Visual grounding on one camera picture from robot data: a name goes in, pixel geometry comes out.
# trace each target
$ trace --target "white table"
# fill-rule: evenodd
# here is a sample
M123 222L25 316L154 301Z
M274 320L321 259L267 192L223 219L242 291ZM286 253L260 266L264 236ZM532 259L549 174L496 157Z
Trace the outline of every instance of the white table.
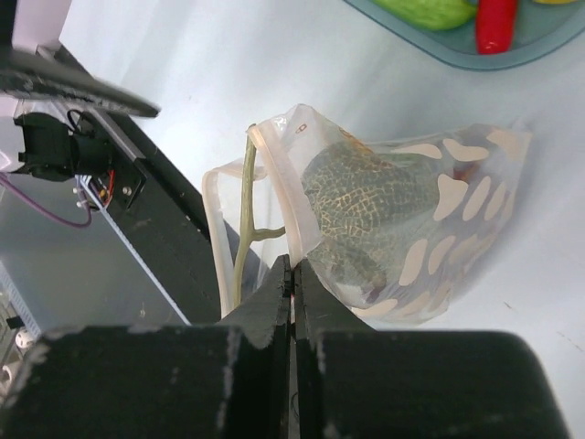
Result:
M585 35L532 64L477 73L341 0L74 0L61 42L91 73L162 105L139 123L197 188L243 155L251 123L299 102L366 140L521 119L535 140L516 223L472 291L423 327L523 337L585 436Z

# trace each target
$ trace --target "teal tray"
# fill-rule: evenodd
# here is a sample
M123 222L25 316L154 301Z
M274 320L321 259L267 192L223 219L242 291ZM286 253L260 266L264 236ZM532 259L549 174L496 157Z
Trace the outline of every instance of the teal tray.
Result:
M370 0L346 0L355 9L434 58L459 69L501 70L542 58L585 29L585 2L540 5L521 0L514 44L506 53L477 55L474 21L448 31L419 29Z

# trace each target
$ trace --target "white tabletop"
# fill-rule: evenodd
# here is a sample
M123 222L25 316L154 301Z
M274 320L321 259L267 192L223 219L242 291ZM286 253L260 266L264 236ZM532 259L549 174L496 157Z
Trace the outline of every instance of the white tabletop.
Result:
M513 70L456 70L341 0L74 0L61 42L163 108L139 124L197 188L245 130L296 103L365 140L469 123L535 137L516 223L472 291L423 327L517 333L585 436L585 35Z

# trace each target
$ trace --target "red vegetable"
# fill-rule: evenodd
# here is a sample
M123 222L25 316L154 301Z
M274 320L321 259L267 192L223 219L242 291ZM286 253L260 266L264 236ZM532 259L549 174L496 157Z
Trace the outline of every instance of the red vegetable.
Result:
M506 52L514 39L518 0L480 0L475 17L475 44L478 53Z

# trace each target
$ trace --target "green vegetable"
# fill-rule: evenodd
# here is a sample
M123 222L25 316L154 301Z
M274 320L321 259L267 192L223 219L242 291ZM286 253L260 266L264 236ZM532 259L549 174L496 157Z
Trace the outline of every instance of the green vegetable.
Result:
M465 0L372 0L398 18L429 30L448 30L464 25L477 7Z

